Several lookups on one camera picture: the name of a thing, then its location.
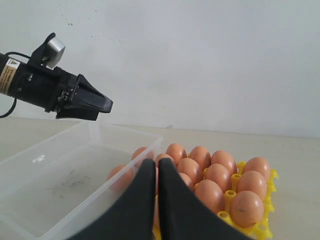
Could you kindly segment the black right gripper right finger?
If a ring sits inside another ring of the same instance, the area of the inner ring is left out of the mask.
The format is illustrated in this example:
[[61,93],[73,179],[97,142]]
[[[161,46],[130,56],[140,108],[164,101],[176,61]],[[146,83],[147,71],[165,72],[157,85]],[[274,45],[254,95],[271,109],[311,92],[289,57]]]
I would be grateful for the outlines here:
[[158,213],[163,240],[249,240],[210,211],[187,187],[169,159],[158,165]]

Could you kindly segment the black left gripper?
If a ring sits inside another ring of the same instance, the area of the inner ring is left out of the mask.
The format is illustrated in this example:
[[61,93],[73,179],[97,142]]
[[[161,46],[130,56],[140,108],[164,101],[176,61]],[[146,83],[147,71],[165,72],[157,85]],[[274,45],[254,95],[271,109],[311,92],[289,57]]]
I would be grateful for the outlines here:
[[26,63],[14,74],[14,98],[56,112],[56,119],[96,121],[99,113],[110,113],[113,107],[82,74]]

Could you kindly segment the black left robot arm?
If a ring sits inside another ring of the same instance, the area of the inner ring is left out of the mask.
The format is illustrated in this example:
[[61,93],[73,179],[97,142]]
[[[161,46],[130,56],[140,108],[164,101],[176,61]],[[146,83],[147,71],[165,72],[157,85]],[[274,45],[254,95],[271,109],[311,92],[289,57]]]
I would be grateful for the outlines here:
[[34,59],[24,63],[0,56],[0,92],[55,112],[56,119],[95,121],[100,113],[108,114],[113,101],[96,90],[82,75],[74,75],[60,67],[50,69]]

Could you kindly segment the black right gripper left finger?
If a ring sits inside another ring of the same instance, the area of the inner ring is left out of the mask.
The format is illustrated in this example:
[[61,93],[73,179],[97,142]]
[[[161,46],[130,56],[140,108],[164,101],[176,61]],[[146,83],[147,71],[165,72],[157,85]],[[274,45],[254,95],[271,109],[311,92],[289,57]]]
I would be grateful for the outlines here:
[[142,161],[133,181],[98,219],[70,240],[152,240],[156,193],[156,165]]

